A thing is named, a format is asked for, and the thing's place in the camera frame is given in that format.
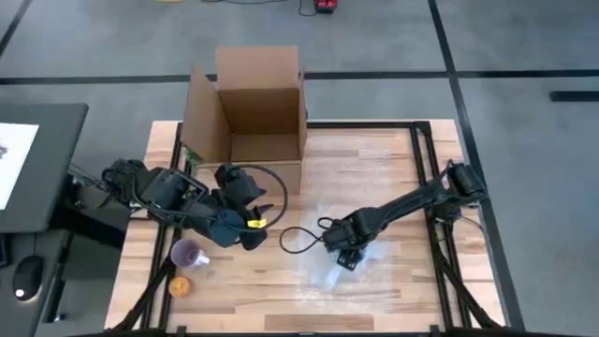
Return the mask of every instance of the gray floor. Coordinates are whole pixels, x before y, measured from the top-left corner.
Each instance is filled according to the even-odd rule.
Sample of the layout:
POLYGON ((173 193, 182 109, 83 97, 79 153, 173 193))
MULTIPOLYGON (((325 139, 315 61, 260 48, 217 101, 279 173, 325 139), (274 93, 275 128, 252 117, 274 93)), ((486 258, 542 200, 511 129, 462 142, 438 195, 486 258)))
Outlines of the gray floor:
MULTIPOLYGON (((18 3, 0 2, 0 34, 18 3)), ((599 68, 599 1, 438 3, 458 70, 599 68)), ((298 45, 307 70, 445 69, 426 0, 344 0, 334 15, 314 18, 299 17, 297 5, 34 0, 0 77, 213 72, 213 49, 223 44, 298 45)), ((599 106, 550 103, 548 92, 597 90, 599 80, 460 84, 527 329, 598 335, 599 106)), ((447 80, 306 85, 311 118, 457 118, 447 80)), ((88 103, 74 161, 96 174, 117 157, 142 157, 151 122, 180 119, 185 95, 185 83, 0 86, 3 103, 88 103)))

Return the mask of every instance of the open cardboard box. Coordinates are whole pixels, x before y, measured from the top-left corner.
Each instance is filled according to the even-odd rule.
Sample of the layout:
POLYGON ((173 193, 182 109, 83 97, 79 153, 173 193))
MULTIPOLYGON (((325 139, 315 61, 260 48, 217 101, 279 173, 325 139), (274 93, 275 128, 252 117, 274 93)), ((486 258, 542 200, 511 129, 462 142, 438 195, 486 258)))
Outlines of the open cardboard box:
MULTIPOLYGON (((258 164, 281 176, 289 194, 299 194, 306 109, 298 48, 217 48, 216 73, 215 88, 199 68, 192 72, 183 144, 201 158, 200 168, 258 164)), ((269 194, 281 192, 267 174, 248 173, 269 194)))

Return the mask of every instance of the wooden table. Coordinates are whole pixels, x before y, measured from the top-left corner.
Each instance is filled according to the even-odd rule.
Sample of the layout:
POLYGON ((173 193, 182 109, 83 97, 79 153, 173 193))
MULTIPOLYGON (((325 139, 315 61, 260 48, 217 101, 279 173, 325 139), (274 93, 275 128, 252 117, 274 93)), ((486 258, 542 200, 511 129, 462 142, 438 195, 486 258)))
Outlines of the wooden table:
MULTIPOLYGON (((177 123, 154 122, 145 156, 149 168, 168 167, 177 123)), ((439 166, 444 167, 448 159, 460 160, 454 122, 430 123, 439 166)), ((215 187, 211 172, 200 170, 197 177, 215 187)), ((278 244, 286 227, 318 232, 315 221, 319 216, 343 217, 416 188, 408 130, 309 129, 301 195, 291 198, 284 220, 269 230, 269 238, 259 248, 252 252, 238 246, 223 249, 194 231, 183 233, 184 238, 200 242, 212 263, 203 269, 177 270, 177 275, 193 280, 194 292, 188 298, 173 299, 168 330, 185 325, 190 332, 414 332, 426 331, 431 324, 442 326, 423 212, 390 225, 376 241, 380 258, 363 263, 362 271, 342 272, 333 287, 324 282, 331 262, 321 245, 302 255, 288 255, 278 244)), ((278 198, 266 199, 279 202, 278 198)), ((476 210, 464 210, 464 214, 478 221, 476 210)), ((156 231, 151 222, 129 225, 106 327, 123 319, 146 286, 156 231)), ((503 324, 482 231, 460 220, 454 237, 464 283, 490 316, 503 324)), ((290 248, 309 242, 297 232, 285 237, 290 248)), ((459 322, 453 289, 448 288, 459 322)), ((157 300, 152 327, 157 324, 159 307, 157 300)))

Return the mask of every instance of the purple cup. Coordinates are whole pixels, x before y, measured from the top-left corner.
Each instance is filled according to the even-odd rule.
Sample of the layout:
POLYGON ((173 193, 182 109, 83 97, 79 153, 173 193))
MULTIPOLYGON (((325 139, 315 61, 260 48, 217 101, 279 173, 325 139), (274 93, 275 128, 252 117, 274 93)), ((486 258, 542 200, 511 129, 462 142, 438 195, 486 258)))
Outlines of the purple cup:
POLYGON ((170 259, 181 268, 200 267, 210 263, 210 259, 204 255, 199 244, 191 239, 181 239, 172 246, 170 259))

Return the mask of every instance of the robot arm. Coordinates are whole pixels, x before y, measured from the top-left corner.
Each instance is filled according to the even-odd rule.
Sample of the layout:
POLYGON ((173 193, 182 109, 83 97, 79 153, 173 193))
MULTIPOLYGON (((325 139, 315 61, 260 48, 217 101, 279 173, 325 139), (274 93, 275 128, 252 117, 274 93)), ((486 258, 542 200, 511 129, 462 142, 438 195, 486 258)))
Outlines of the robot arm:
POLYGON ((118 160, 102 172, 102 181, 115 200, 126 207, 137 203, 159 224, 193 229, 222 247, 240 242, 246 250, 257 248, 267 238, 265 229, 281 218, 285 208, 269 225, 250 227, 271 205, 251 210, 247 205, 266 191, 241 167, 231 164, 222 165, 214 178, 220 188, 210 190, 177 169, 147 170, 136 160, 118 160))
POLYGON ((322 235, 329 252, 339 250, 337 263, 352 271, 363 258, 368 243, 389 223, 422 208, 432 208, 436 218, 455 220, 460 207, 487 197, 483 184, 470 166, 449 162, 439 177, 425 186, 380 207, 358 209, 343 219, 332 220, 322 235))

